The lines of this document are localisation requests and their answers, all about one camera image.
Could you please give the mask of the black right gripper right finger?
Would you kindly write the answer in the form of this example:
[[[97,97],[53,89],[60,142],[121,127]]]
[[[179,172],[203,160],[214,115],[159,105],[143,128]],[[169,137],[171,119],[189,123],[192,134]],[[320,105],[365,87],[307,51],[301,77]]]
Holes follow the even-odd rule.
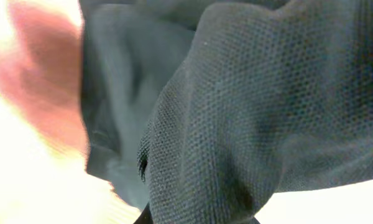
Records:
[[[247,221],[247,224],[260,224],[260,223],[255,217],[252,217]]]

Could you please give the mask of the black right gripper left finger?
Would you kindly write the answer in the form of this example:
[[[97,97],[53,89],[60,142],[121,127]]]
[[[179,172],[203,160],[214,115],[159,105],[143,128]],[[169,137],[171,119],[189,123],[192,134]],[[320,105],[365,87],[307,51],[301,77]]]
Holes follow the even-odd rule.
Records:
[[[153,224],[149,203],[145,206],[134,224]]]

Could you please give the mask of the black polo shirt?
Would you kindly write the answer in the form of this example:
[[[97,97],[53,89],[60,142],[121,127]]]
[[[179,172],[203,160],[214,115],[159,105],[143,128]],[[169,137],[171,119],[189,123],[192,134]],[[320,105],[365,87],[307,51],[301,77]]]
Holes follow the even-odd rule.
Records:
[[[80,7],[86,172],[153,223],[373,180],[373,0]]]

